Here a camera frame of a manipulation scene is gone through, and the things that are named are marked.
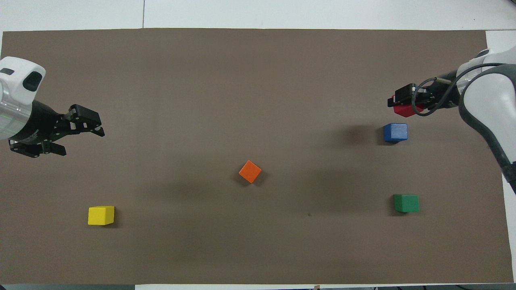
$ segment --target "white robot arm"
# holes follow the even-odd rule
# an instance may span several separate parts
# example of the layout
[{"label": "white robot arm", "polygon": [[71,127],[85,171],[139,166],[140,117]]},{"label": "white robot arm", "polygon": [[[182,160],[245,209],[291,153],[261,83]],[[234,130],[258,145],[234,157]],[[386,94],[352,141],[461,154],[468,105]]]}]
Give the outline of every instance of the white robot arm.
[{"label": "white robot arm", "polygon": [[481,51],[457,71],[419,86],[408,84],[388,99],[388,106],[404,117],[458,106],[462,119],[486,140],[516,192],[516,46],[500,53]]},{"label": "white robot arm", "polygon": [[99,114],[79,105],[58,114],[34,100],[45,77],[43,67],[16,57],[0,60],[0,140],[9,139],[11,151],[32,158],[40,154],[66,155],[53,143],[66,136],[92,132],[101,137]]}]

